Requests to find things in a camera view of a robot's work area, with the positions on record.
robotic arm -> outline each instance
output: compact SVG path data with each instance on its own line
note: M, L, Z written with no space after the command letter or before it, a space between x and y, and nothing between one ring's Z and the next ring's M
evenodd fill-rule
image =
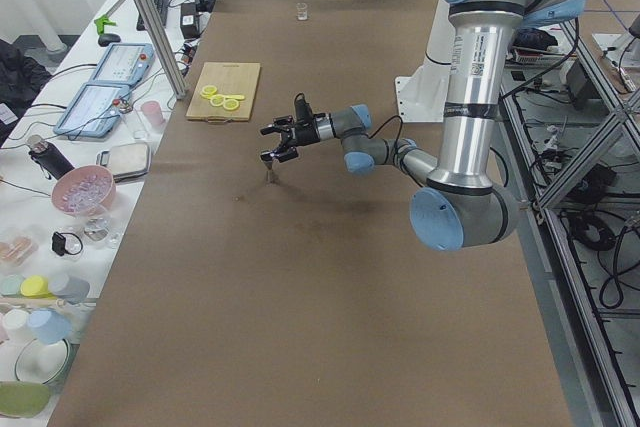
M586 0L446 1L455 38L437 159L408 139L369 138L364 105L314 114L303 94L295 100L295 119L280 117L262 129L263 135L280 133L281 141L261 159L284 162L297 157L297 147L340 139L350 172L394 165L423 185L411 201L416 235L431 248L457 250L497 242L517 224L517 201L486 174L504 59L516 29L575 18Z

label sticker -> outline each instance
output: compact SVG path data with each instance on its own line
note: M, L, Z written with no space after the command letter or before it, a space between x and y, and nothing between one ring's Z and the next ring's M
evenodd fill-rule
M7 104L0 104L0 122L5 125L13 124L18 120L16 114L14 114Z
M457 35L453 40L453 52L451 53L451 75L457 74L460 69L460 63L462 62L462 36Z
M476 39L473 45L473 57L471 60L471 69L469 75L471 77L482 77L484 75L484 64L487 58L487 48L489 43L493 41L491 39L495 34L483 32L476 34Z

floor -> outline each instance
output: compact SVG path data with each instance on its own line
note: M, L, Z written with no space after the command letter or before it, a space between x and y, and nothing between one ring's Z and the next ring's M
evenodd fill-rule
M79 35L61 35L60 40L71 48L79 37ZM37 35L21 35L16 39L13 45L20 49L27 57L35 59L52 74L62 62L62 59L54 61L49 58L47 55L47 49Z

light blue cup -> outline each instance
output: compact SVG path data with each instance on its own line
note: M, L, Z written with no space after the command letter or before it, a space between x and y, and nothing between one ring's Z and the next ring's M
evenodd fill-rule
M53 309L37 309L31 312L27 326L43 344L60 342L71 334L71 322Z
M69 274L55 274L49 278L49 292L70 304L83 302L90 288L89 282Z

brown table surface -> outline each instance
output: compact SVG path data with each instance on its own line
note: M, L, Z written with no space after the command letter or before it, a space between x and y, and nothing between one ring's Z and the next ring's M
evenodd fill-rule
M337 141L264 181L297 92L395 112L436 1L218 0L188 81L260 62L253 118L178 103L50 426L571 425L515 235L428 250L410 179L350 176ZM439 125L405 134L437 153Z

